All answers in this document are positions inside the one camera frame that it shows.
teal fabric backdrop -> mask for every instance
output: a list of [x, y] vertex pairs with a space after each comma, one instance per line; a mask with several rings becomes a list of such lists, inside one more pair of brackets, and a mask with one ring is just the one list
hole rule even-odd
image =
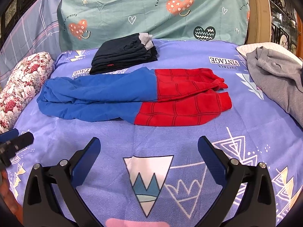
[[62, 0], [60, 46], [63, 51], [96, 48], [138, 32], [242, 45], [248, 16], [248, 0]]

silver bolt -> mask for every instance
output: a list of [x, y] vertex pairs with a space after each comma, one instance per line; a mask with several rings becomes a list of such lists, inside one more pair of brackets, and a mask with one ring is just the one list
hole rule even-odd
[[237, 159], [231, 159], [230, 163], [232, 163], [234, 166], [239, 165], [239, 161]]
[[266, 168], [266, 165], [265, 165], [265, 163], [263, 163], [263, 162], [260, 162], [260, 163], [259, 163], [259, 166], [260, 166], [261, 168], [263, 168], [263, 169]]
[[34, 168], [35, 170], [37, 170], [39, 167], [40, 167], [40, 164], [37, 163], [37, 164], [34, 164], [34, 167], [33, 167], [33, 168]]
[[66, 166], [67, 163], [68, 163], [68, 161], [66, 159], [63, 159], [63, 160], [60, 161], [61, 166]]

pillow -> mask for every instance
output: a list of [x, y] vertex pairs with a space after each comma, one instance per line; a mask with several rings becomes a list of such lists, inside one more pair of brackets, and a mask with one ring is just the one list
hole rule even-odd
[[282, 47], [279, 44], [267, 42], [267, 43], [258, 43], [258, 44], [246, 44], [237, 47], [237, 51], [246, 59], [246, 54], [253, 52], [256, 48], [260, 48], [264, 46], [267, 49], [275, 50], [278, 52], [281, 52], [291, 58], [293, 58], [295, 61], [297, 61], [302, 66], [302, 61], [296, 57], [292, 52], [288, 51], [286, 48]]
[[51, 75], [53, 64], [49, 53], [41, 52], [16, 65], [0, 93], [0, 134], [14, 127], [21, 112]]

stack of folded dark clothes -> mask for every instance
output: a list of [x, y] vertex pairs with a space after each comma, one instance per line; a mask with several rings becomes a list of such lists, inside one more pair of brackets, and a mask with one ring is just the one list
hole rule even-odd
[[156, 61], [157, 54], [152, 35], [148, 33], [136, 33], [112, 39], [103, 43], [96, 52], [89, 74], [113, 72]]

white pillow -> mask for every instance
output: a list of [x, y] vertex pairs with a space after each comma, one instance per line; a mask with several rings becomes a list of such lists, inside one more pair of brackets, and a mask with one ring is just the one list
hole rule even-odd
[[271, 42], [258, 43], [258, 44], [245, 44], [245, 45], [237, 47], [237, 51], [246, 59], [247, 53], [251, 53], [256, 48], [260, 48], [262, 46], [264, 46], [267, 49], [281, 52], [281, 53], [293, 58], [295, 61], [297, 61], [302, 66], [302, 61], [298, 57], [296, 57], [292, 52], [288, 51], [286, 48], [282, 47], [279, 44], [275, 44], [275, 43], [271, 43]]

